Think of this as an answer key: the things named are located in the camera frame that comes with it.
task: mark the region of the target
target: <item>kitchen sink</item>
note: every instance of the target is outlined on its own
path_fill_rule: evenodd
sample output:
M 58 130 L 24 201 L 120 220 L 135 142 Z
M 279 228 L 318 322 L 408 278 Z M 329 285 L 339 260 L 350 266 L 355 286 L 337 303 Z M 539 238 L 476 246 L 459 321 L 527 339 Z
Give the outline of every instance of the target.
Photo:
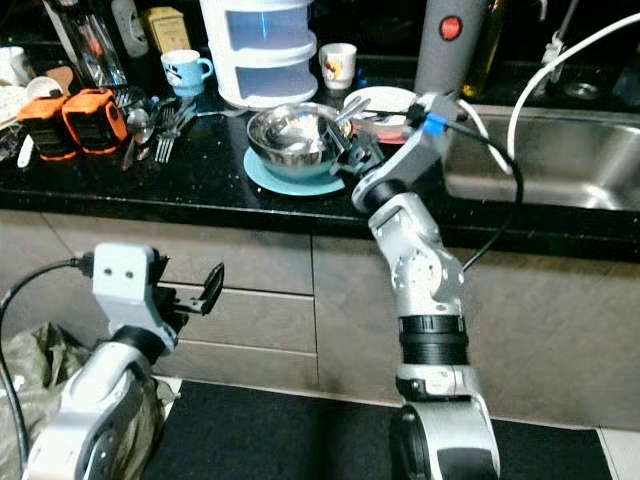
M 506 146 L 511 108 L 477 109 L 491 138 Z M 523 109 L 516 160 L 525 203 L 640 210 L 640 115 Z M 454 197 L 513 201 L 513 178 L 479 143 L 454 132 L 443 165 Z

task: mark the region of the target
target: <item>metal bowl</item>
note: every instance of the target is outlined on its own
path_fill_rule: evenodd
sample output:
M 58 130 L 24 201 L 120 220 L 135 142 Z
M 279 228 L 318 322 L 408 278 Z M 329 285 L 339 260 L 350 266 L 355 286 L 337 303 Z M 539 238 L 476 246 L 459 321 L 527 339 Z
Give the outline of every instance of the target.
M 247 124 L 247 136 L 272 173 L 309 178 L 327 172 L 333 160 L 318 132 L 318 119 L 337 116 L 337 110 L 317 103 L 280 105 L 255 114 Z

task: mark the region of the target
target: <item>blue plate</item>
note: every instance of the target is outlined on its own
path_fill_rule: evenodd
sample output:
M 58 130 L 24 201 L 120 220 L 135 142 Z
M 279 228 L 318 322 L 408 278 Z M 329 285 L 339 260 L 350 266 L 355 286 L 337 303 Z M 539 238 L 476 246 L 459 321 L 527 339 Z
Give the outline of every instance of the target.
M 244 170 L 249 178 L 261 187 L 282 195 L 314 197 L 337 192 L 344 188 L 344 182 L 330 173 L 297 180 L 274 175 L 265 168 L 262 159 L 252 148 L 248 148 L 244 154 Z

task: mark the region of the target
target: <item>black cable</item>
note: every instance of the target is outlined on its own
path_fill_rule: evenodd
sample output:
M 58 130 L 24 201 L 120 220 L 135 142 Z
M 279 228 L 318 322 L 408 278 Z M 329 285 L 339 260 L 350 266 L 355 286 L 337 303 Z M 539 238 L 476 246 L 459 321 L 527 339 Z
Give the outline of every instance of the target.
M 509 224 L 513 221 L 516 214 L 518 213 L 518 210 L 520 210 L 520 207 L 522 206 L 522 199 L 524 197 L 524 177 L 522 176 L 522 171 L 520 170 L 520 167 L 518 166 L 516 161 L 511 157 L 511 155 L 509 155 L 507 149 L 502 145 L 494 142 L 490 138 L 483 137 L 479 133 L 465 127 L 464 125 L 460 125 L 459 123 L 447 123 L 447 127 L 484 145 L 490 145 L 498 150 L 498 152 L 500 152 L 500 155 L 502 155 L 502 158 L 504 158 L 507 164 L 511 167 L 511 170 L 513 171 L 513 178 L 516 181 L 516 196 L 511 212 L 502 223 L 500 228 L 496 231 L 496 233 L 494 233 L 493 236 L 487 241 L 487 243 L 485 243 L 482 248 L 480 248 L 480 250 L 474 253 L 471 258 L 465 262 L 465 264 L 462 266 L 462 270 L 466 271 L 469 267 L 471 267 L 471 265 L 477 262 L 485 253 L 489 251 L 489 249 L 493 246 L 494 243 L 496 243 L 498 238 L 500 238 Z
M 11 407 L 13 424 L 15 426 L 16 437 L 18 439 L 18 450 L 20 452 L 20 477 L 22 477 L 24 468 L 27 465 L 27 460 L 29 459 L 29 434 L 27 433 L 27 427 L 24 423 L 24 416 L 22 415 L 22 408 L 20 408 L 20 401 L 18 400 L 16 391 L 13 388 L 11 374 L 9 373 L 7 363 L 4 359 L 4 355 L 2 354 L 2 320 L 4 318 L 4 314 L 7 311 L 7 308 L 9 307 L 9 304 L 25 285 L 27 285 L 29 282 L 39 277 L 43 273 L 47 273 L 51 270 L 56 270 L 59 268 L 77 267 L 79 265 L 79 262 L 80 259 L 78 258 L 70 258 L 61 262 L 55 262 L 49 265 L 45 265 L 44 267 L 37 268 L 36 270 L 32 271 L 31 273 L 22 277 L 20 280 L 14 283 L 13 286 L 11 286 L 9 290 L 7 290 L 7 293 L 5 293 L 4 297 L 2 297 L 2 300 L 0 301 L 0 376 L 2 377 L 2 385 L 4 387 L 4 390 L 5 392 L 7 392 L 7 399 L 9 400 L 9 406 Z

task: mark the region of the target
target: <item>red label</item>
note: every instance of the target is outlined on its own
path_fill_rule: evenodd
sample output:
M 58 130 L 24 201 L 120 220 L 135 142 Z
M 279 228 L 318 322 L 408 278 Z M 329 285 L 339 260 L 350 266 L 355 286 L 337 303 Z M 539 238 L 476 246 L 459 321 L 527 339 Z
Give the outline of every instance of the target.
M 462 20 L 458 17 L 445 17 L 440 22 L 440 36 L 450 42 L 460 36 L 462 32 Z

